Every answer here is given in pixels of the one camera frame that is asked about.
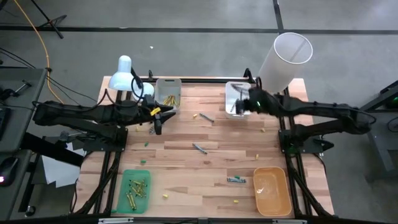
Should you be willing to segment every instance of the gray floor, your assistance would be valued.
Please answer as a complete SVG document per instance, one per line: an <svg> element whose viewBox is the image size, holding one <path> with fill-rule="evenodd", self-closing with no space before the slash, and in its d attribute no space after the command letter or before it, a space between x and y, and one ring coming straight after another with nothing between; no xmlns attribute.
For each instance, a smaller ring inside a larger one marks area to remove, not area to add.
<svg viewBox="0 0 398 224"><path fill-rule="evenodd" d="M65 26L276 28L272 0L37 0L50 17L68 14ZM287 29L398 29L394 0L280 0ZM43 18L29 1L21 1L35 24ZM0 11L0 23L26 24L11 1ZM240 77L246 67L256 74L275 34L82 33L64 32L60 40L43 32L52 77L93 98L104 75L112 75L117 58L132 58L140 75L204 75ZM397 35L306 35L314 55L298 77L310 100L361 106L398 77ZM4 47L38 67L45 55L33 32L1 31ZM7 65L16 63L2 58ZM87 99L74 97L86 103ZM54 100L44 89L40 100ZM31 124L37 135L54 135L62 127ZM377 170L365 136L332 134L336 146L325 153L335 213L341 217L398 222L398 182L368 184L364 176ZM35 190L37 217L67 213L73 187ZM14 218L23 217L15 213Z"/></svg>

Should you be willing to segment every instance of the wooden table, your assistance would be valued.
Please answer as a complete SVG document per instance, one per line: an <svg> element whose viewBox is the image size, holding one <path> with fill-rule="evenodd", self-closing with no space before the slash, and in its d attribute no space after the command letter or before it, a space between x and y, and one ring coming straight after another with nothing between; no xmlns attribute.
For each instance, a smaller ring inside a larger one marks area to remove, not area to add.
<svg viewBox="0 0 398 224"><path fill-rule="evenodd" d="M104 77L99 93L102 96L110 77ZM162 135L150 135L149 124L136 131L129 126L126 150L122 153L113 209L118 204L122 173L126 169L149 170L152 176L149 208L135 217L228 217L264 218L256 208L253 171L258 167L281 167L286 171L285 158L279 149L279 120L265 114L252 114L247 121L225 117L225 84L183 84L180 114L169 119ZM290 94L308 100L304 80L296 78L289 85ZM110 91L113 99L116 91ZM215 122L194 114L205 113ZM297 116L296 123L312 124L311 116ZM192 147L197 142L208 151L204 155ZM103 152L94 152L81 167L77 182L78 210L97 187ZM311 154L303 154L307 184L326 211L333 213L325 171ZM227 177L240 175L246 184L229 183ZM304 212L302 192L296 185L300 208ZM104 191L104 209L108 189Z"/></svg>

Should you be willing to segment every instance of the orange cable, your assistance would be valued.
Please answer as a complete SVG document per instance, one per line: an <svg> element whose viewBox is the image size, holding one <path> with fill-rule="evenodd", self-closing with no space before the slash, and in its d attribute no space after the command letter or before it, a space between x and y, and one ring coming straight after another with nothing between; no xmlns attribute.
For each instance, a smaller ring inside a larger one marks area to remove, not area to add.
<svg viewBox="0 0 398 224"><path fill-rule="evenodd" d="M14 0L15 4L17 4L18 8L21 10L21 12L23 13L23 15L25 16L25 18L28 20L28 22L30 23L30 25L32 26L33 30L35 30L37 36L39 37L43 48L44 48L44 52L45 52L45 58L47 59L47 68L50 68L50 60L49 60L49 54L47 53L47 48L45 47L44 41L42 39L42 36L40 36L39 32L37 32L36 27L33 25L32 21L30 21L29 17L27 16L27 14L25 13L25 11L22 9L22 7L18 4L17 0ZM51 89L50 86L50 72L47 71L47 86L49 87L49 90L51 91L51 93L53 94L53 96L56 97L56 99L63 103L63 101L57 96L57 94L54 93L54 91Z"/></svg>

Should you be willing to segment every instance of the orange bowl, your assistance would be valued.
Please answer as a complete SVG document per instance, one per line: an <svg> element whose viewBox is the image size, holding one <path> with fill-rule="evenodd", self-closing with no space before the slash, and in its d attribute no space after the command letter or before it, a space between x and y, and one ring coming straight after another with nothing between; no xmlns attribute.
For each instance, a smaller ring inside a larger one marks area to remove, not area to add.
<svg viewBox="0 0 398 224"><path fill-rule="evenodd" d="M257 209L265 217L286 216L292 211L285 171L279 167L262 167L254 171Z"/></svg>

